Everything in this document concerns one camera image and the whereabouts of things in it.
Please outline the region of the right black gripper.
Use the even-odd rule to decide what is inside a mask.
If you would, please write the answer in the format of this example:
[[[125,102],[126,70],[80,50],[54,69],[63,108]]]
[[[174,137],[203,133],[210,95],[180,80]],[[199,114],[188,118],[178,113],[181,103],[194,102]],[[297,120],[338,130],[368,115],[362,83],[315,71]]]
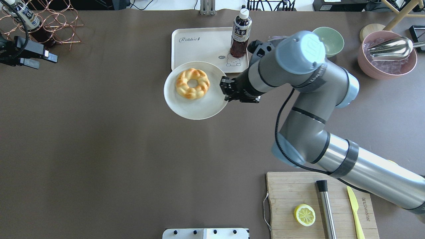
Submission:
[[[261,95],[263,95],[251,85],[248,69],[232,79],[223,76],[219,86],[225,95],[224,100],[228,102],[238,100],[243,103],[259,103]]]

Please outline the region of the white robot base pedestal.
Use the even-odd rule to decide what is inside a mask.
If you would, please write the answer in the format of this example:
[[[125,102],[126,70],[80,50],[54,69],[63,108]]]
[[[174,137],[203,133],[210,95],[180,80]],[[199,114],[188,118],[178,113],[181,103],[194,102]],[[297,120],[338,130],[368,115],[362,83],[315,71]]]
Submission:
[[[249,239],[248,228],[216,227],[216,228],[172,228],[166,229],[163,239]]]

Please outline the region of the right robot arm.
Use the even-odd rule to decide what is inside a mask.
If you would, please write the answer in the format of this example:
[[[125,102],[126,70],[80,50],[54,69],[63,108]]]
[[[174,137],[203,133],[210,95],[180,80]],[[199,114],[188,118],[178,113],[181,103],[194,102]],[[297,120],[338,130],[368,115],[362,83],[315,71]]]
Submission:
[[[254,59],[238,77],[222,77],[226,101],[258,103],[261,95],[288,83],[299,97],[281,130],[275,130],[278,157],[294,166],[305,162],[354,189],[375,194],[424,220],[424,176],[371,153],[324,127],[335,108],[346,107],[359,92],[358,80],[328,61],[319,37],[300,31],[273,40],[271,50]]]

